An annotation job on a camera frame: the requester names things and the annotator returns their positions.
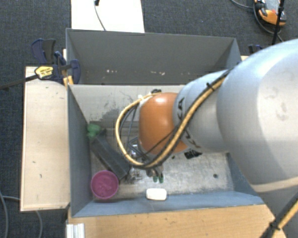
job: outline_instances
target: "pink cup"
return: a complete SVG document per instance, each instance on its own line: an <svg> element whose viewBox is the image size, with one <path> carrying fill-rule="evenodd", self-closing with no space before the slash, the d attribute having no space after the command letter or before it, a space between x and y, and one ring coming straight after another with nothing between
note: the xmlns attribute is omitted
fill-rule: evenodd
<svg viewBox="0 0 298 238"><path fill-rule="evenodd" d="M93 194L99 199L109 199L118 191L119 181L113 172L103 170L94 174L90 182Z"/></svg>

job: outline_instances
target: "metal stand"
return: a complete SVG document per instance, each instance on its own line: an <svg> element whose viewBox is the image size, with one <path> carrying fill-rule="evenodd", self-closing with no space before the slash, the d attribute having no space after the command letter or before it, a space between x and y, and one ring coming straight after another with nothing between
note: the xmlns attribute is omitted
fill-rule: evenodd
<svg viewBox="0 0 298 238"><path fill-rule="evenodd" d="M276 43L276 39L277 39L278 31L279 31L280 17L282 15L283 10L284 10L284 2L285 2L285 0L280 0L280 3L279 3L277 22L276 22L276 28L275 28L275 32L274 32L272 45L274 45Z"/></svg>

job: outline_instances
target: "wooden platform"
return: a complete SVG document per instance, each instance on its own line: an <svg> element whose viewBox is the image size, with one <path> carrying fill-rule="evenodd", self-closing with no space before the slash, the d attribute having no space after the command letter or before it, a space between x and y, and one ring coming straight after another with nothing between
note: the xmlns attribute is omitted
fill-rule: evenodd
<svg viewBox="0 0 298 238"><path fill-rule="evenodd" d="M71 218L86 238L258 238L273 220L266 205L136 215ZM280 231L275 238L285 238Z"/></svg>

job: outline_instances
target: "white eraser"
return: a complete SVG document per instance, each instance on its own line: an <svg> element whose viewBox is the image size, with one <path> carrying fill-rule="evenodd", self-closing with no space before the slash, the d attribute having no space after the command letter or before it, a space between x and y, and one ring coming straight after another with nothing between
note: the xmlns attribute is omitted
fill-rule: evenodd
<svg viewBox="0 0 298 238"><path fill-rule="evenodd" d="M146 198L150 200L166 200L167 191L164 188L149 188L146 190Z"/></svg>

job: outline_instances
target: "white paper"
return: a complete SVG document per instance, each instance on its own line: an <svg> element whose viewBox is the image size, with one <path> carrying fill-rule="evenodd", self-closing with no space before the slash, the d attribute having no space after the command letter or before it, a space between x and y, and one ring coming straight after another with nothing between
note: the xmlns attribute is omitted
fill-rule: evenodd
<svg viewBox="0 0 298 238"><path fill-rule="evenodd" d="M103 30L94 1L71 0L73 29ZM96 9L107 31L145 32L140 0L100 0Z"/></svg>

